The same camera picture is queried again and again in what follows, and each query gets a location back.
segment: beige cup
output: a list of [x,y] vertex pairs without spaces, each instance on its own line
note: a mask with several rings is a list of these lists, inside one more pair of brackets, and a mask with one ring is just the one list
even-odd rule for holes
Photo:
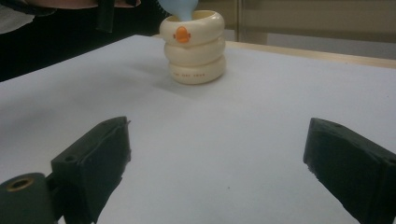
[[166,18],[160,35],[166,42],[164,53],[171,77],[183,84],[200,84],[220,77],[226,66],[223,33],[224,19],[215,11],[194,11],[192,21]]

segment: black strap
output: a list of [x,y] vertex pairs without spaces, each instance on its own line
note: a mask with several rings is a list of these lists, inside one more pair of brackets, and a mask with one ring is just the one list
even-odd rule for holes
[[34,7],[34,6],[26,5],[18,0],[0,0],[0,5],[12,8],[16,11],[23,12],[28,15],[35,15],[35,16],[49,16],[56,11],[56,8]]

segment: white table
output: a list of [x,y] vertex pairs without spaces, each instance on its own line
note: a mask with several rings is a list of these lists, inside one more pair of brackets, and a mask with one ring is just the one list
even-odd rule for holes
[[133,159],[99,223],[358,223],[303,163],[309,120],[396,152],[396,69],[227,48],[198,86],[133,36],[0,83],[0,182],[51,172],[97,123],[131,121]]

